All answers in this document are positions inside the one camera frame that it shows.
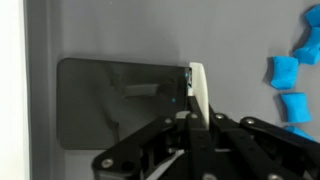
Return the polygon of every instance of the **gray wall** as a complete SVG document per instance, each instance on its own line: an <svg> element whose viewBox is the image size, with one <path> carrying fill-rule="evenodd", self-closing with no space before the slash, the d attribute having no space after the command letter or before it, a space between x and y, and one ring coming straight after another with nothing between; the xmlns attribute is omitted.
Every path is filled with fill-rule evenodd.
<svg viewBox="0 0 320 180"><path fill-rule="evenodd" d="M28 45L34 180L92 179L96 151L65 151L55 134L56 64L62 57L205 65L210 103L235 120L285 120L268 84L270 57L290 55L308 36L302 14L317 0L29 0ZM302 65L297 86L320 140L319 66Z"/></svg>

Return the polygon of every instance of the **blue foam block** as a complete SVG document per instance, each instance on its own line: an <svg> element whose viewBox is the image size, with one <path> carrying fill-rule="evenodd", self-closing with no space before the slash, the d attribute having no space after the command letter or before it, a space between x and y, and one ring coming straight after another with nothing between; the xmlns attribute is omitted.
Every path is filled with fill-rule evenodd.
<svg viewBox="0 0 320 180"><path fill-rule="evenodd" d="M274 73L271 85L280 90L291 89L298 75L298 59L286 56L273 57Z"/></svg>
<svg viewBox="0 0 320 180"><path fill-rule="evenodd" d="M281 99L287 107L288 122L303 123L311 121L305 93L281 94Z"/></svg>
<svg viewBox="0 0 320 180"><path fill-rule="evenodd" d="M320 5L315 6L305 14L311 27L320 27Z"/></svg>
<svg viewBox="0 0 320 180"><path fill-rule="evenodd" d="M320 28L312 28L305 45L294 52L300 63L315 65L320 60Z"/></svg>
<svg viewBox="0 0 320 180"><path fill-rule="evenodd" d="M296 134L298 136L304 137L306 139L309 139L311 141L315 141L315 139L310 136L309 134L305 133L304 131L302 131L301 129L295 127L295 126L288 126L285 128L285 130L292 132L293 134Z"/></svg>

